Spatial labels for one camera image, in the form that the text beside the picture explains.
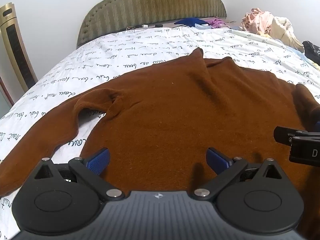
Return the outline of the black garment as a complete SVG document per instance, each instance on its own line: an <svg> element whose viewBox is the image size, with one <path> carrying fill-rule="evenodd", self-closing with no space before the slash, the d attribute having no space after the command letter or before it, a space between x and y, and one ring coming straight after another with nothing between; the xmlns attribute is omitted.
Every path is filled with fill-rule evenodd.
<svg viewBox="0 0 320 240"><path fill-rule="evenodd" d="M310 41L303 42L305 55L307 58L312 60L314 63L320 65L320 48L317 45L314 45Z"/></svg>

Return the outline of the brown knit sweater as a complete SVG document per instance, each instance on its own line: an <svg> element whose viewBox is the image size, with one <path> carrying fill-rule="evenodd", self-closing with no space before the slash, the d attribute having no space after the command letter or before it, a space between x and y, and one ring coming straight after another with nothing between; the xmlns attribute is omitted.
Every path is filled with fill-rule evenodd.
<svg viewBox="0 0 320 240"><path fill-rule="evenodd" d="M319 239L319 168L288 161L273 138L277 126L312 131L319 102L303 84L242 68L226 57L190 55L135 70L74 96L35 123L1 163L1 195L18 189L43 157L74 139L84 109L104 116L83 158L105 147L104 179L124 192L188 190L210 181L209 147L258 163L276 159L303 197L299 231Z"/></svg>

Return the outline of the light blue garment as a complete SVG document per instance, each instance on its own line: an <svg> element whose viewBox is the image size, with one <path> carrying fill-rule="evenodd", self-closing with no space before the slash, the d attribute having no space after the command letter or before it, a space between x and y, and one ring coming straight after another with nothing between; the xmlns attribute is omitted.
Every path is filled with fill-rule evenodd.
<svg viewBox="0 0 320 240"><path fill-rule="evenodd" d="M211 29L211 26L208 24L197 24L195 23L195 28L199 30Z"/></svg>

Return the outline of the olive green upholstered headboard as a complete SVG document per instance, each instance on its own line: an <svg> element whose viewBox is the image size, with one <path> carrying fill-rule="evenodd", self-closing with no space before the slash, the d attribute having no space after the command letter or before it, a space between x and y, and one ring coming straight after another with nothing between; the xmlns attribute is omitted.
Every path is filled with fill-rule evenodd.
<svg viewBox="0 0 320 240"><path fill-rule="evenodd" d="M103 0L85 16L76 46L138 25L188 17L226 16L221 0Z"/></svg>

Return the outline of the gold tower fan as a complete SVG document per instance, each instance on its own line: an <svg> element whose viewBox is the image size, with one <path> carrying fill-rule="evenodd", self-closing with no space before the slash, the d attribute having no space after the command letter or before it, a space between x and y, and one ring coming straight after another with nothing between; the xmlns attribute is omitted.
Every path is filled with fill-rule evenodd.
<svg viewBox="0 0 320 240"><path fill-rule="evenodd" d="M1 35L17 79L26 92L38 81L29 60L18 25L14 3L1 7Z"/></svg>

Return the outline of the cream clothes pile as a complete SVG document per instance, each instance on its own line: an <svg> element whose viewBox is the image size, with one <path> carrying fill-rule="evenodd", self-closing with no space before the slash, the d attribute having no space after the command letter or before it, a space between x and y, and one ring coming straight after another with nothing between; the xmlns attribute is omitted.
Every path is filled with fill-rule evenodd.
<svg viewBox="0 0 320 240"><path fill-rule="evenodd" d="M280 40L286 46L304 53L304 46L296 38L293 26L288 18L274 16L269 35L276 40Z"/></svg>

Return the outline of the purple garment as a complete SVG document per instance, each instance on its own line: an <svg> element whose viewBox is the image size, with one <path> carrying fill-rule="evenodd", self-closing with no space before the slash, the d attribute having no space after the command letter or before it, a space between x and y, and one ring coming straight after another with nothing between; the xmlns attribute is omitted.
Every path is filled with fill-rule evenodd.
<svg viewBox="0 0 320 240"><path fill-rule="evenodd" d="M228 28L230 29L230 26L226 24L222 19L219 18L210 18L206 20L206 22L211 26L212 29L219 29L219 28Z"/></svg>

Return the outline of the pink clothes pile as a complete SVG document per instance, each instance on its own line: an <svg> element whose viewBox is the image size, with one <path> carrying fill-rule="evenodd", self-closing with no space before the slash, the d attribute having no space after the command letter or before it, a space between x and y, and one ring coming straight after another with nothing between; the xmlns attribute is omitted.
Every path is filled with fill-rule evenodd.
<svg viewBox="0 0 320 240"><path fill-rule="evenodd" d="M250 13L245 14L241 27L243 30L254 34L269 34L273 19L274 16L269 11L253 8Z"/></svg>

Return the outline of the dark blue garment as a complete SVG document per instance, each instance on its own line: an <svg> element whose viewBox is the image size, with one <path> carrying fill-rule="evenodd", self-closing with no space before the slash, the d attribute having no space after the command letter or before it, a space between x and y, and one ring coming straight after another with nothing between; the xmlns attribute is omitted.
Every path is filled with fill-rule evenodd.
<svg viewBox="0 0 320 240"><path fill-rule="evenodd" d="M177 22L174 23L175 25L187 25L189 27L194 27L195 24L198 24L198 25L204 25L204 24L208 24L206 21L204 20L201 20L199 18L195 18L195 17L189 17L189 18L184 18L184 19L181 19Z"/></svg>

